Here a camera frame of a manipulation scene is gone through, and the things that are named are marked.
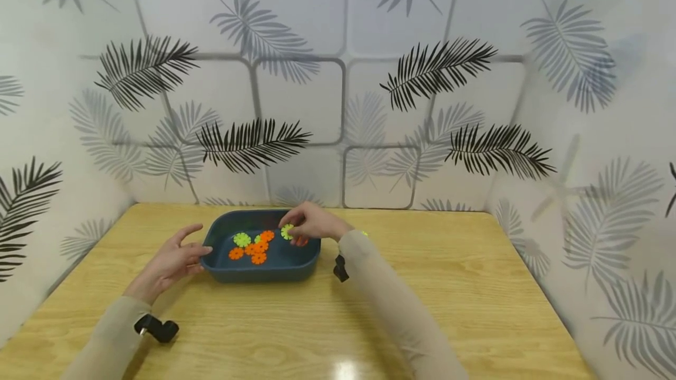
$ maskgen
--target table surface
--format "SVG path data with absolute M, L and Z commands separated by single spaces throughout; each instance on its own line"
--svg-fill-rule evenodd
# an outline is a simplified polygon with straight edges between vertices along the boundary
M 136 204 L 0 350 L 5 379 L 57 379 L 106 306 L 166 238 L 235 208 Z M 449 337 L 471 379 L 592 379 L 573 340 L 493 216 L 479 212 L 336 209 L 366 230 Z M 221 284 L 208 273 L 160 297 L 155 313 L 181 326 L 150 337 L 126 379 L 404 379 L 405 365 L 324 239 L 315 274 L 299 283 Z

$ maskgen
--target finger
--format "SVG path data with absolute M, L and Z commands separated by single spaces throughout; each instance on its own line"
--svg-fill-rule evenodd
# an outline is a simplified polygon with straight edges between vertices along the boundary
M 281 226 L 284 226 L 285 224 L 288 223 L 295 223 L 297 224 L 297 221 L 303 218 L 303 215 L 305 215 L 305 203 L 300 204 L 299 206 L 296 206 L 286 212 L 284 217 L 282 217 L 282 220 L 279 221 L 279 226 L 277 228 L 281 228 Z
M 188 276 L 190 276 L 191 274 L 197 274 L 202 272 L 204 272 L 204 267 L 200 266 L 199 264 L 186 267 L 186 273 L 188 274 Z
M 181 245 L 181 242 L 183 241 L 183 239 L 185 239 L 185 237 L 187 237 L 191 233 L 197 232 L 200 229 L 202 229 L 201 223 L 186 226 L 185 228 L 181 228 L 177 233 L 175 233 L 173 237 L 170 237 L 167 242 L 179 246 Z
M 196 246 L 196 247 L 182 247 L 181 252 L 183 252 L 183 256 L 185 257 L 185 261 L 188 261 L 190 259 L 193 259 L 193 257 L 196 257 L 199 259 L 199 257 L 205 256 L 209 254 L 214 248 L 212 247 L 203 247 L 203 246 Z

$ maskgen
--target sleeve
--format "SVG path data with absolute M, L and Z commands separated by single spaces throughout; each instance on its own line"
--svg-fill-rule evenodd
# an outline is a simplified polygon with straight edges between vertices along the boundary
M 89 342 L 61 379 L 121 380 L 141 344 L 134 324 L 148 313 L 150 305 L 132 297 L 119 297 L 103 314 Z
M 414 292 L 359 230 L 338 242 L 350 280 L 369 301 L 417 380 L 467 380 L 448 339 Z

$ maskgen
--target green gear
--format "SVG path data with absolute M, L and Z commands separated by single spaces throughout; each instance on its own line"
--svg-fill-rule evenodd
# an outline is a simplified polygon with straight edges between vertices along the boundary
M 284 226 L 282 226 L 282 230 L 281 230 L 282 238 L 286 239 L 287 241 L 292 240 L 292 235 L 289 235 L 289 229 L 291 229 L 291 228 L 293 228 L 293 225 L 290 224 L 290 223 L 287 223 Z
M 232 241 L 235 242 L 235 245 L 237 245 L 238 247 L 244 248 L 245 246 L 252 243 L 252 237 L 247 235 L 245 232 L 240 232 L 237 233 L 234 237 L 232 237 Z

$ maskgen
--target plastic gear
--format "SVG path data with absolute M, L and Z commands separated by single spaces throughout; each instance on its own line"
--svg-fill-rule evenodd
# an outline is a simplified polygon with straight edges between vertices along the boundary
M 228 257 L 230 257 L 231 260 L 239 260 L 241 257 L 244 257 L 244 250 L 241 248 L 232 248 L 228 253 Z
M 234 237 L 232 237 L 232 241 L 235 242 L 235 245 L 237 245 L 238 247 L 244 248 L 245 246 L 252 243 L 252 237 L 250 237 L 244 232 L 240 232 L 237 233 Z
M 254 252 L 254 254 L 262 254 L 263 252 L 266 252 L 269 247 L 270 246 L 265 241 L 261 241 L 259 243 L 254 243 L 253 244 L 253 252 Z
M 287 241 L 292 240 L 292 235 L 289 235 L 289 229 L 293 228 L 293 225 L 288 223 L 282 226 L 281 234 L 282 238 L 286 239 Z
M 260 254 L 252 255 L 252 263 L 255 264 L 255 265 L 263 264 L 263 263 L 265 263 L 265 260 L 267 260 L 267 259 L 268 259 L 268 256 L 264 252 L 262 252 Z

